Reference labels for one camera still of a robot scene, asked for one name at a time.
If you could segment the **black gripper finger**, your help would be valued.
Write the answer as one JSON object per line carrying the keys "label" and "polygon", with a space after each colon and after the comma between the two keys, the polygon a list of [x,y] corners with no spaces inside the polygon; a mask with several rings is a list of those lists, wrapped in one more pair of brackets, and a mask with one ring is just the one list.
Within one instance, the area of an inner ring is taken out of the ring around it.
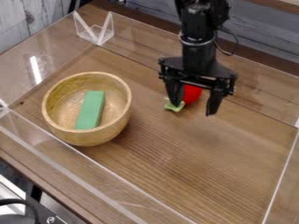
{"label": "black gripper finger", "polygon": [[205,116],[212,116],[217,113],[220,104],[222,100],[222,90],[214,88],[209,91],[209,99],[206,101]]}
{"label": "black gripper finger", "polygon": [[170,103],[177,107],[182,101],[182,84],[177,80],[166,80],[164,84]]}

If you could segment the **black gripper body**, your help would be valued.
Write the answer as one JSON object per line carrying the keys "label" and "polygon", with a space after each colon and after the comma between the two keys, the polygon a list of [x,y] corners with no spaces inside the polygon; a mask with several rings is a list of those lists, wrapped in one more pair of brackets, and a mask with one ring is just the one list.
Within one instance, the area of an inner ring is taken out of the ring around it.
{"label": "black gripper body", "polygon": [[233,95],[236,73],[216,59],[216,46],[212,41],[181,42],[181,56],[161,57],[158,78],[176,80],[182,85],[222,90],[222,96]]}

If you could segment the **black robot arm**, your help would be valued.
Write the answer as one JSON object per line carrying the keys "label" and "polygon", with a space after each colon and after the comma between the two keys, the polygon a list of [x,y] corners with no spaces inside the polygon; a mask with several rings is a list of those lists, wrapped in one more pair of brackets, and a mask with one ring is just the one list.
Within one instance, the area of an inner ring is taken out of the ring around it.
{"label": "black robot arm", "polygon": [[234,93],[237,74],[216,59],[217,31],[229,19],[226,0],[174,0],[181,21],[181,56],[160,58],[158,78],[166,92],[164,108],[180,111],[186,105],[186,87],[206,89],[205,116],[217,113],[222,99]]}

